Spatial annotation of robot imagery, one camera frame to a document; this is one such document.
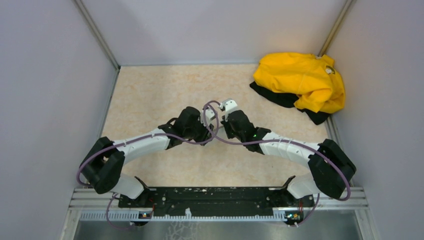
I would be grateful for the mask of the white cardboard box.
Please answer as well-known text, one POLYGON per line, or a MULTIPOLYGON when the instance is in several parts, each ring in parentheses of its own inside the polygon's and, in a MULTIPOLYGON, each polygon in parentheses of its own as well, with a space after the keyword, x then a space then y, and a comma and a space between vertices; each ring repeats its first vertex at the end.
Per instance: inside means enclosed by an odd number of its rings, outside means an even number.
POLYGON ((219 127, 216 127, 214 125, 210 125, 210 129, 213 133, 215 133, 219 138, 221 139, 227 139, 227 134, 225 132, 225 128, 223 125, 220 125, 219 127))

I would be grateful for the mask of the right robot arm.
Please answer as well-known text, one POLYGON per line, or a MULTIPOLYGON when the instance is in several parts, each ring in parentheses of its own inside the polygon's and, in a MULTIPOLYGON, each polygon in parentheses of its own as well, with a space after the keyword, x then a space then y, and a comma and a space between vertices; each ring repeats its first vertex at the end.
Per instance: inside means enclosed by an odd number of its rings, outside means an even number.
POLYGON ((222 117, 221 124, 229 139, 236 138, 250 152, 281 157, 308 169, 308 173, 294 176, 283 185, 281 199, 287 206, 295 206, 301 198, 314 194, 325 194, 339 201, 350 197, 349 181, 357 169, 335 141, 292 140, 254 126, 242 110, 222 117))

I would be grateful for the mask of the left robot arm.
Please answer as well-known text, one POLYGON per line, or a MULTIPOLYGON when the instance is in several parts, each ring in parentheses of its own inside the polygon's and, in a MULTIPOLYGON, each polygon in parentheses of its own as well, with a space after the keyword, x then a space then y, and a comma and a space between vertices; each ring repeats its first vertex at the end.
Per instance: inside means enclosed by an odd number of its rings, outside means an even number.
POLYGON ((213 120, 216 114, 211 109, 200 112, 194 107, 184 108, 178 117, 159 125, 140 136, 110 140, 99 138, 86 155, 78 169, 76 178, 84 176, 87 186, 99 195, 108 192, 130 198, 138 207, 149 203, 149 188, 137 177, 122 172, 123 167, 145 155, 169 150, 183 142, 202 145, 211 141, 213 120))

